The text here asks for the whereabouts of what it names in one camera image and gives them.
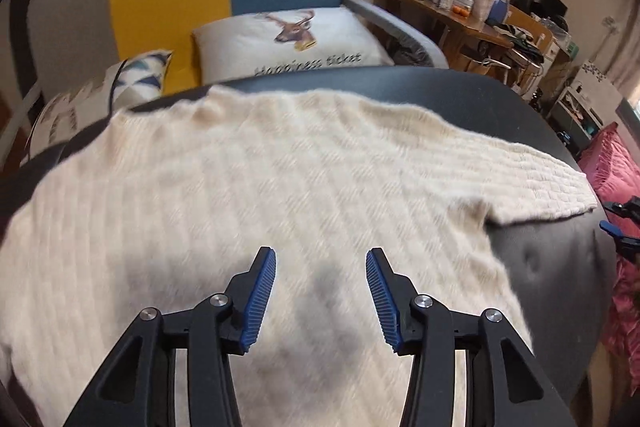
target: silver bolt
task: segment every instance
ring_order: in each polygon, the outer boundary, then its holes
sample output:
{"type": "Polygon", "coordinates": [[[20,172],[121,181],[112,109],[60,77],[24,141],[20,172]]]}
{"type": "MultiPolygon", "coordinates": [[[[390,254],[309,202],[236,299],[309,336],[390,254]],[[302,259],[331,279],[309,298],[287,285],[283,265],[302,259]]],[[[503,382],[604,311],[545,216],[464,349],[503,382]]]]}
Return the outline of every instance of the silver bolt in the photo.
{"type": "Polygon", "coordinates": [[[491,322],[500,322],[502,320],[502,314],[493,308],[489,308],[485,311],[484,316],[491,322]]]}
{"type": "Polygon", "coordinates": [[[433,299],[428,295],[418,295],[414,299],[414,303],[418,308],[431,308],[433,306],[433,299]]]}
{"type": "Polygon", "coordinates": [[[215,295],[211,296],[209,302],[212,306],[219,308],[220,306],[226,306],[226,304],[229,302],[229,297],[227,297],[223,293],[216,293],[215,295]]]}
{"type": "Polygon", "coordinates": [[[144,321],[152,321],[158,317],[158,310],[155,308],[145,308],[140,312],[140,318],[144,321]]]}

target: armrest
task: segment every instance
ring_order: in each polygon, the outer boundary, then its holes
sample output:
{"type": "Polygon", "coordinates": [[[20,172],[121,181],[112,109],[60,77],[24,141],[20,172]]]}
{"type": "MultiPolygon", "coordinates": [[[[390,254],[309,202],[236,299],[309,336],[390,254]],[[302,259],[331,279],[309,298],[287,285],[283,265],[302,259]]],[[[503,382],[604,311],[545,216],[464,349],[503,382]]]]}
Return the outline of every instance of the armrest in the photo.
{"type": "Polygon", "coordinates": [[[398,17],[364,0],[342,0],[342,4],[398,39],[401,46],[409,48],[418,58],[421,66],[449,69],[447,59],[435,42],[398,17]]]}
{"type": "Polygon", "coordinates": [[[11,152],[11,147],[14,146],[14,140],[20,130],[20,126],[27,118],[30,108],[38,101],[41,93],[40,85],[36,82],[27,93],[27,96],[20,102],[18,109],[14,111],[11,120],[2,130],[0,135],[0,170],[4,167],[4,162],[11,152]]]}

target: cable knit pattern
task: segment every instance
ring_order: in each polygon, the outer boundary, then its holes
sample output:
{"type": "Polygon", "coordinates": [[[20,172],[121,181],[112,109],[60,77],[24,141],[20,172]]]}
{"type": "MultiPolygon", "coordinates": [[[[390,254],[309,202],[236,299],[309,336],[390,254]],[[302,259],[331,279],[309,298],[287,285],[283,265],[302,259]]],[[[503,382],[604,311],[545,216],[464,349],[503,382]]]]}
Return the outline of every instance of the cable knit pattern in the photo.
{"type": "MultiPolygon", "coordinates": [[[[411,358],[384,343],[367,251],[382,247],[452,310],[501,309],[530,345],[483,223],[595,206],[584,175],[561,161],[410,105],[215,87],[197,102],[121,112],[12,220],[0,378],[12,367],[45,427],[58,427],[140,309],[192,307],[268,245],[278,270],[260,337],[232,357],[244,425],[398,425],[411,358]]],[[[458,367],[456,427],[463,376],[458,367]]],[[[178,409],[184,424],[184,400],[178,409]]]]}

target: wooden desk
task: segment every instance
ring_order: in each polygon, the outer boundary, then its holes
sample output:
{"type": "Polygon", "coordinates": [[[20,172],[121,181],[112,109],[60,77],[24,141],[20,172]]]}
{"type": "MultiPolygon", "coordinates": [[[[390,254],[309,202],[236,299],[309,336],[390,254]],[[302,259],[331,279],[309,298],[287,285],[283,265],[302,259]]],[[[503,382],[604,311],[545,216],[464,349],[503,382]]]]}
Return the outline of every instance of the wooden desk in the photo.
{"type": "Polygon", "coordinates": [[[441,45],[441,49],[449,64],[455,63],[460,55],[460,48],[467,37],[496,44],[505,50],[513,48],[511,41],[473,15],[461,17],[450,10],[438,8],[433,2],[426,0],[380,0],[380,2],[381,8],[396,16],[399,16],[400,7],[405,4],[417,7],[430,18],[445,24],[449,28],[449,34],[445,38],[444,44],[441,45]]]}

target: pillow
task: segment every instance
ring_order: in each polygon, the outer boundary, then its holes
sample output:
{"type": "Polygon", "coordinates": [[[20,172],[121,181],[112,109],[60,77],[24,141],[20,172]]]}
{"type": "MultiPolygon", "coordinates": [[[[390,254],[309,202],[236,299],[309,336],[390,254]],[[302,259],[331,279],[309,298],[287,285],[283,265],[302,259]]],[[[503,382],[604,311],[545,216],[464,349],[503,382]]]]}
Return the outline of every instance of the pillow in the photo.
{"type": "Polygon", "coordinates": [[[160,97],[172,52],[155,50],[128,58],[71,92],[61,93],[40,113],[27,143],[27,159],[113,111],[160,97]]]}
{"type": "Polygon", "coordinates": [[[193,33],[204,85],[262,74],[393,64],[345,7],[239,15],[193,33]]]}

